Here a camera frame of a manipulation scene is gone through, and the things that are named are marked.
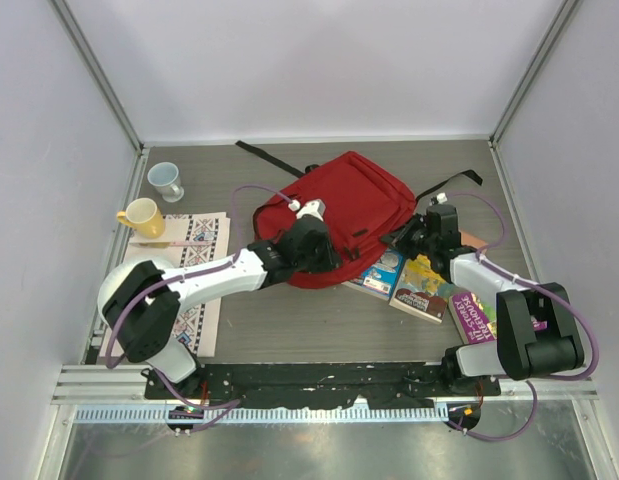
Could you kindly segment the red backpack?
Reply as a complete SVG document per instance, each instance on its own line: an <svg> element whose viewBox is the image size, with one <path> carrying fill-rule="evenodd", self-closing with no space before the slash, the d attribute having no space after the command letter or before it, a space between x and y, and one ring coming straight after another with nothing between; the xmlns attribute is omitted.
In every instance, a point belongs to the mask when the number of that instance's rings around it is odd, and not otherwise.
<svg viewBox="0 0 619 480"><path fill-rule="evenodd" d="M296 178L254 211L256 240L279 240L291 230L295 213L288 200L319 199L326 205L325 223L340 265L324 273L313 268L293 274L288 283L301 289L323 289L357 277L381 257L390 235L413 218L418 202L450 181L415 195L404 182L357 152L300 171L246 142L236 145Z"/></svg>

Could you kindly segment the yellow paperback book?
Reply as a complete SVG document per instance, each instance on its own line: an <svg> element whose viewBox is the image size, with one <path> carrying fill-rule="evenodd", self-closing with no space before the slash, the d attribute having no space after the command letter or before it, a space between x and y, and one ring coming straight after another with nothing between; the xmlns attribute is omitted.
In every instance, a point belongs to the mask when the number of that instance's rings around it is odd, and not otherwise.
<svg viewBox="0 0 619 480"><path fill-rule="evenodd" d="M441 324L448 300L456 287L431 269L429 259L419 255L406 260L389 305L433 324Z"/></svg>

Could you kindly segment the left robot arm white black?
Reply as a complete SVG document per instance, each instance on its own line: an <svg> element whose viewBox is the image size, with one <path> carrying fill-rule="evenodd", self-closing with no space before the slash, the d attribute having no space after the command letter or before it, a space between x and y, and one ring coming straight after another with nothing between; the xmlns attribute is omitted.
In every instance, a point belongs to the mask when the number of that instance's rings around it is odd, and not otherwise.
<svg viewBox="0 0 619 480"><path fill-rule="evenodd" d="M109 369L122 360L146 363L167 378L179 398L202 385L199 364L172 329L191 308L232 294L286 283L297 272L330 272L340 259L327 224L303 215L274 240L249 244L235 254L193 267L174 268L161 257L139 257L110 272L98 293L98 313L111 329L105 350Z"/></svg>

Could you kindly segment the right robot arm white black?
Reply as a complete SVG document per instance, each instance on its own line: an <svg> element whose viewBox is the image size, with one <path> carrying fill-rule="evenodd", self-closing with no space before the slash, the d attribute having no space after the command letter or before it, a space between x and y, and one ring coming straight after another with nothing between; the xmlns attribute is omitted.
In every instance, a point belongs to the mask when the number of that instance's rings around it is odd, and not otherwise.
<svg viewBox="0 0 619 480"><path fill-rule="evenodd" d="M565 289L521 278L467 245L454 206L430 206L381 240L408 259L426 256L445 281L495 309L496 340L446 351L440 380L449 393L464 394L486 377L578 381L596 367L597 349L587 358L581 339L591 331Z"/></svg>

